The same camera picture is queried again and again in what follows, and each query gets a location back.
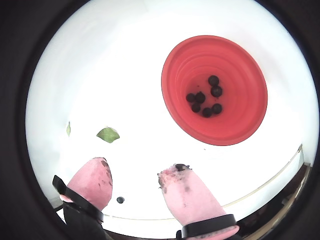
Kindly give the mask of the pink covered gripper finger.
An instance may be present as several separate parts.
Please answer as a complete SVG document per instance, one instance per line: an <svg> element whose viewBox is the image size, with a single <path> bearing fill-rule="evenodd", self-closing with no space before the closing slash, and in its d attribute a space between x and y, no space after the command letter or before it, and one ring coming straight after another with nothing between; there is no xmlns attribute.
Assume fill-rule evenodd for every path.
<svg viewBox="0 0 320 240"><path fill-rule="evenodd" d="M103 157L85 163L68 184L55 175L52 185L62 200L66 227L75 240L111 240L103 229L102 210L112 198L113 179Z"/></svg>

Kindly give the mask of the pink stained gripper finger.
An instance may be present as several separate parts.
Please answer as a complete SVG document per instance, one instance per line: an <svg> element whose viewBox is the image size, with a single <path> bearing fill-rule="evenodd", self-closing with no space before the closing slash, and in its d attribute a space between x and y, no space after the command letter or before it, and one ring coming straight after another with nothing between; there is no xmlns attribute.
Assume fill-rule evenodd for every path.
<svg viewBox="0 0 320 240"><path fill-rule="evenodd" d="M240 227L227 214L200 177L185 164L157 174L167 208L182 225L177 240L239 240Z"/></svg>

